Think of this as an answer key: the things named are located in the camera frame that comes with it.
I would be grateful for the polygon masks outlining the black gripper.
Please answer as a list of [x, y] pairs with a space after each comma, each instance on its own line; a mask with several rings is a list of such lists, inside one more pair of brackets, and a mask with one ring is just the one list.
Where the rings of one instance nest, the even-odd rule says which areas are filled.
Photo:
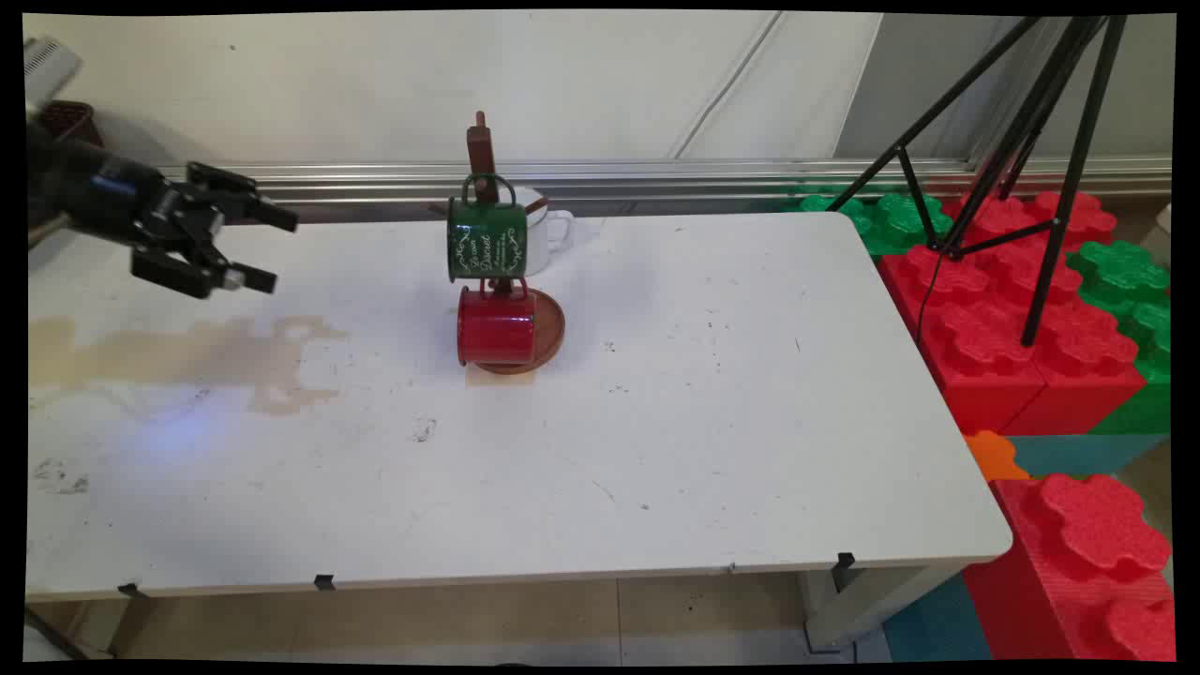
[[40, 124], [26, 127], [31, 205], [68, 228], [131, 249], [131, 274], [197, 299], [215, 289], [274, 293], [278, 275], [226, 259], [214, 226], [253, 219], [294, 233], [299, 217], [262, 196], [254, 179], [191, 161], [186, 179], [83, 141], [56, 141]]

